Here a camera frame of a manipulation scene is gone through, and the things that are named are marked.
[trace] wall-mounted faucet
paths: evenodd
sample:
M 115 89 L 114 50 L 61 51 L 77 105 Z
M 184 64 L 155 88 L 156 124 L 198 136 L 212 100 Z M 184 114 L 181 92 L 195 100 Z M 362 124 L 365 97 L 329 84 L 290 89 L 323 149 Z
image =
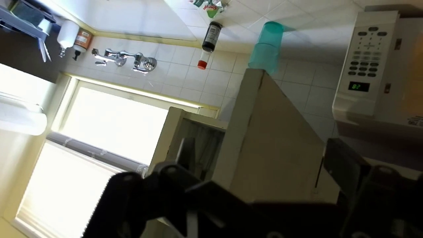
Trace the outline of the wall-mounted faucet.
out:
M 156 58 L 144 56 L 142 52 L 128 54 L 127 51 L 114 51 L 111 48 L 106 48 L 105 55 L 101 55 L 98 48 L 93 48 L 91 52 L 95 55 L 97 59 L 99 59 L 95 60 L 97 66 L 106 66 L 109 62 L 114 62 L 117 66 L 120 67 L 127 62 L 128 56 L 132 56 L 135 59 L 132 67 L 134 71 L 147 73 L 152 71 L 158 64 Z

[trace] teal cup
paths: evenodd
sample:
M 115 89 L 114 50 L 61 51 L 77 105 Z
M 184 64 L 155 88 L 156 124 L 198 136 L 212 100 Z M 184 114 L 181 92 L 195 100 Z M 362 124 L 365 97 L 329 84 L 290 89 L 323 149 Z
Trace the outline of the teal cup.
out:
M 249 60 L 250 68 L 265 68 L 274 72 L 279 62 L 280 40 L 284 27 L 279 22 L 267 21 Z

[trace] black object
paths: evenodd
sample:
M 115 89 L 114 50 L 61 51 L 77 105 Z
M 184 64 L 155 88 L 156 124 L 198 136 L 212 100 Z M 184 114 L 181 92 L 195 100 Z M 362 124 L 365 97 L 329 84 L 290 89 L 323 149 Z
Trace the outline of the black object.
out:
M 247 204 L 169 162 L 158 163 L 144 179 L 120 173 L 109 181 L 83 238 L 139 238 L 146 222 L 159 216 L 181 235 L 201 238 L 423 236 L 423 177 L 411 181 L 388 166 L 372 167 L 337 138 L 328 140 L 324 167 L 348 194 L 348 207 Z
M 216 21 L 210 22 L 208 32 L 206 32 L 206 35 L 204 36 L 204 40 L 202 40 L 202 48 L 204 50 L 214 51 L 214 47 L 216 47 L 217 39 L 220 36 L 221 29 L 222 29 L 221 23 L 218 23 Z

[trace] white tiled wall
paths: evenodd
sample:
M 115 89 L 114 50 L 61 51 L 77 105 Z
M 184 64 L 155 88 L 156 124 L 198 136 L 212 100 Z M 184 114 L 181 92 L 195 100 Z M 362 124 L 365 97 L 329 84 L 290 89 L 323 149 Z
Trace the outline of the white tiled wall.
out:
M 114 50 L 142 51 L 158 58 L 158 67 L 143 75 L 134 72 L 132 59 L 123 67 L 107 64 L 97 67 L 93 54 L 78 62 L 70 60 L 66 71 L 97 77 L 140 89 L 183 97 L 221 107 L 220 118 L 228 121 L 247 66 L 249 54 L 214 51 L 206 70 L 197 68 L 201 50 L 195 47 L 139 42 L 127 39 L 95 38 L 93 47 L 101 52 Z M 341 67 L 329 63 L 282 59 L 273 73 L 284 93 L 292 100 L 306 120 L 327 140 L 335 133 L 331 104 Z

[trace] window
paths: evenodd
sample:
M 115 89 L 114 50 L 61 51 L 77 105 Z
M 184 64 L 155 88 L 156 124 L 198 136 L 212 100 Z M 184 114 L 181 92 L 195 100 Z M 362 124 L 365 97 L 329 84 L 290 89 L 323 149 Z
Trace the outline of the window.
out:
M 73 77 L 20 204 L 16 226 L 31 236 L 81 236 L 109 178 L 144 171 L 169 107 L 204 105 Z

